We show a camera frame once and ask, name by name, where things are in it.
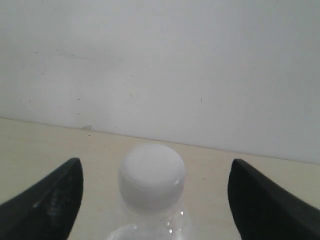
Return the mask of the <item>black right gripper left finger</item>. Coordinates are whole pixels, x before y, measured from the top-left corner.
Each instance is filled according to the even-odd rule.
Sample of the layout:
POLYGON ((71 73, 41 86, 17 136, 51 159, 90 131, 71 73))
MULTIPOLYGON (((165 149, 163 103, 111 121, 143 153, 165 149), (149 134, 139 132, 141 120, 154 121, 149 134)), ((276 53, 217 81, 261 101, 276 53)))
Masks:
POLYGON ((83 168, 71 158, 0 205, 2 240, 68 239, 83 198, 83 168))

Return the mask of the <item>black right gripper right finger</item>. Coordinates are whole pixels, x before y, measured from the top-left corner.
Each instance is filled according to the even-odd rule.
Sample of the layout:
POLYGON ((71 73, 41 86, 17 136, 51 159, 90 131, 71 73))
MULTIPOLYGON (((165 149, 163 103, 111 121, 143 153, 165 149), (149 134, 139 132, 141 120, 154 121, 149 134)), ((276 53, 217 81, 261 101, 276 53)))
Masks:
POLYGON ((291 194, 252 165, 234 159, 227 196, 243 240, 318 240, 320 210, 291 194))

